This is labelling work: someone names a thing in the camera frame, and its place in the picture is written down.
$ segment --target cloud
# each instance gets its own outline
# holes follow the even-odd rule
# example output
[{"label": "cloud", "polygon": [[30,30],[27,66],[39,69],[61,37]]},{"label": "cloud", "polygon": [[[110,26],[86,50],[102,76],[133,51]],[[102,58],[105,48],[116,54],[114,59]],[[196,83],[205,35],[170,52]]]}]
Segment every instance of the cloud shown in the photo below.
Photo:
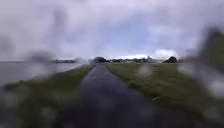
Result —
[{"label": "cloud", "polygon": [[223,0],[0,2],[0,46],[9,44],[11,49],[3,50],[0,60],[22,58],[35,50],[64,58],[148,55],[160,49],[183,56],[197,49],[205,28],[224,23]]},{"label": "cloud", "polygon": [[179,57],[178,54],[174,51],[174,50],[166,50],[166,49],[159,49],[156,50],[153,54],[152,54],[152,58],[155,59],[168,59],[171,56],[175,56],[175,57]]}]

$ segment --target wet road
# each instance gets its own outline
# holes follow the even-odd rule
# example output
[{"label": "wet road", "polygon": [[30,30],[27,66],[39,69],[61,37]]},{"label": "wet road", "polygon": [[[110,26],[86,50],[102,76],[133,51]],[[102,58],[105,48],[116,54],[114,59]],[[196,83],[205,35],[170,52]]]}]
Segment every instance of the wet road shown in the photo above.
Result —
[{"label": "wet road", "polygon": [[80,97],[55,128],[199,128],[194,119],[153,106],[140,92],[97,65],[81,82]]}]

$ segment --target tree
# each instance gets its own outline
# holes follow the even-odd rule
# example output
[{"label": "tree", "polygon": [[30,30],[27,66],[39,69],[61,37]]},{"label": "tree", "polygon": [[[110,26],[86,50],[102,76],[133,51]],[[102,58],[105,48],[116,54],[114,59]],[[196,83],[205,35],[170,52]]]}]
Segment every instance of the tree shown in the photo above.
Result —
[{"label": "tree", "polygon": [[168,60],[164,61],[163,63],[177,63],[177,58],[171,56]]},{"label": "tree", "polygon": [[104,58],[104,57],[96,57],[94,60],[93,60],[94,63],[105,63],[107,62],[107,60]]}]

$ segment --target field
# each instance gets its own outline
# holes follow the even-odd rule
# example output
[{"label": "field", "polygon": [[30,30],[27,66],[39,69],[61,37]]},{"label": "field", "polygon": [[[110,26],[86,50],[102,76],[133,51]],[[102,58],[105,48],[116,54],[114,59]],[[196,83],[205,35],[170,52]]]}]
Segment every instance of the field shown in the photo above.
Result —
[{"label": "field", "polygon": [[7,99],[10,94],[13,104],[2,106],[2,118],[10,115],[9,121],[14,126],[22,128],[39,128],[51,124],[57,111],[74,102],[77,94],[77,85],[92,69],[92,66],[83,66],[68,72],[57,73],[44,80],[20,81],[5,86],[4,93]]},{"label": "field", "polygon": [[107,64],[108,69],[160,107],[176,107],[202,118],[214,99],[177,64]]}]

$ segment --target cloudy sky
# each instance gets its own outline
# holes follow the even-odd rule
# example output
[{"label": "cloudy sky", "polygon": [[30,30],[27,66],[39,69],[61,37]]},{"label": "cloudy sky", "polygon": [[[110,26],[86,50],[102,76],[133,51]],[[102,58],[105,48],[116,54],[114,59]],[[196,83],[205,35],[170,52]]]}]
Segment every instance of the cloudy sky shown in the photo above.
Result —
[{"label": "cloudy sky", "polygon": [[0,0],[0,9],[0,60],[182,57],[224,24],[223,0]]}]

